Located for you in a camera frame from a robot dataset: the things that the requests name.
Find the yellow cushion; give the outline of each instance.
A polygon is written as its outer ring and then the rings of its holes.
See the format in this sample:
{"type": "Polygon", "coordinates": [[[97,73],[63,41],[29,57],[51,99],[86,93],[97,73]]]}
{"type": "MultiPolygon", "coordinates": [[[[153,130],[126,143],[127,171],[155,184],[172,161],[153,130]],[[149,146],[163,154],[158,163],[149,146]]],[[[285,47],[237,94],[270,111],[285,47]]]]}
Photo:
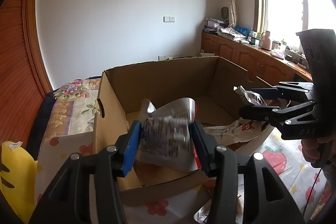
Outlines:
{"type": "Polygon", "coordinates": [[[13,142],[1,144],[0,190],[23,223],[28,224],[35,208],[34,184],[37,161],[22,147],[10,149],[13,142]]]}

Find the wire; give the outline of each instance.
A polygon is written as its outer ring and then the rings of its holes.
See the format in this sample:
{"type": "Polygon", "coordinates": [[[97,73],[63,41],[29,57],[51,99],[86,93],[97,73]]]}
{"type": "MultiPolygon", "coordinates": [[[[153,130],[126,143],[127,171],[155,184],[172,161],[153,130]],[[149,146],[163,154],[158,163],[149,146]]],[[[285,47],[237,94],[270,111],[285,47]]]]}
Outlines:
{"type": "Polygon", "coordinates": [[[316,183],[317,179],[319,178],[319,175],[320,175],[321,171],[322,171],[322,168],[320,169],[319,173],[317,174],[316,179],[315,179],[315,181],[314,181],[314,184],[313,184],[313,186],[312,186],[312,188],[311,188],[311,190],[310,190],[309,196],[308,196],[308,198],[307,198],[306,206],[304,207],[304,210],[303,210],[303,213],[302,213],[302,216],[303,216],[303,217],[305,216],[305,212],[306,212],[306,210],[307,210],[307,206],[308,206],[308,201],[309,201],[309,199],[310,199],[311,193],[312,193],[313,190],[314,190],[315,183],[316,183]]]}

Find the blue gripper pad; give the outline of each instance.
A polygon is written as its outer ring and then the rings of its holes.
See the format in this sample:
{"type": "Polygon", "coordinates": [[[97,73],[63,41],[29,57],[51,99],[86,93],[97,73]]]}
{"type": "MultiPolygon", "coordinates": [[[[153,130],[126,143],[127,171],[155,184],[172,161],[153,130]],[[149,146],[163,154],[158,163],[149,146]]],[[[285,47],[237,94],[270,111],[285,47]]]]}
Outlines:
{"type": "Polygon", "coordinates": [[[114,172],[117,177],[125,177],[132,169],[135,155],[137,154],[139,141],[142,134],[141,123],[135,120],[125,135],[119,136],[115,146],[118,148],[117,155],[113,159],[114,172]]]}

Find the metal bolt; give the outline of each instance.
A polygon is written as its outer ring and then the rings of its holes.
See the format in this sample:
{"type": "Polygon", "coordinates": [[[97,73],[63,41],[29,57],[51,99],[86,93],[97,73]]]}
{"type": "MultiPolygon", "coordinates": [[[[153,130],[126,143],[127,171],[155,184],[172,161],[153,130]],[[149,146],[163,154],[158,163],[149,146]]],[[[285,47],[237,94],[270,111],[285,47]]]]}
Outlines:
{"type": "Polygon", "coordinates": [[[259,152],[256,152],[253,154],[253,157],[256,159],[256,160],[262,160],[264,158],[263,154],[259,153],[259,152]]]}
{"type": "Polygon", "coordinates": [[[218,152],[225,152],[227,148],[224,145],[217,145],[216,149],[218,152]]]}
{"type": "Polygon", "coordinates": [[[79,157],[80,157],[80,154],[78,154],[78,153],[73,153],[73,154],[70,155],[70,159],[72,159],[72,160],[78,160],[79,157]]]}
{"type": "Polygon", "coordinates": [[[106,150],[108,152],[115,152],[117,150],[117,147],[115,145],[109,145],[108,147],[106,147],[106,150]]]}

